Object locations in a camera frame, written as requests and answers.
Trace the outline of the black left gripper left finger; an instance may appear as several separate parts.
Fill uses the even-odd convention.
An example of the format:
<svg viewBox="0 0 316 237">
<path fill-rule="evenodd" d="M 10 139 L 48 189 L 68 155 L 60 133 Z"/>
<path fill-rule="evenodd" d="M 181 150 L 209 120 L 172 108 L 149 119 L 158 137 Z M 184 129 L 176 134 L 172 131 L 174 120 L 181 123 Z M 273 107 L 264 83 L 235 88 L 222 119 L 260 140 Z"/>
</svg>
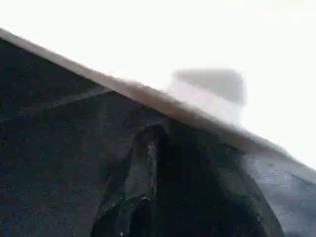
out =
<svg viewBox="0 0 316 237">
<path fill-rule="evenodd" d="M 138 132 L 121 169 L 122 184 L 110 191 L 109 176 L 103 200 L 92 226 L 94 237 L 157 236 L 158 164 L 165 151 L 167 133 L 161 124 Z"/>
</svg>

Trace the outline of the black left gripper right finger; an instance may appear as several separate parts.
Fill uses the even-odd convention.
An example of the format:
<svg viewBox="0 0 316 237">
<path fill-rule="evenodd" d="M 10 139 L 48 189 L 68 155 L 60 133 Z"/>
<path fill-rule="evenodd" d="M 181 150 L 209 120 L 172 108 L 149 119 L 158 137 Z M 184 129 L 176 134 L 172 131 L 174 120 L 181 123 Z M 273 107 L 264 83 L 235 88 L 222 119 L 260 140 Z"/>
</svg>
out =
<svg viewBox="0 0 316 237">
<path fill-rule="evenodd" d="M 138 154 L 155 194 L 138 216 L 140 237 L 281 237 L 284 231 L 239 152 L 209 137 L 144 138 Z"/>
</svg>

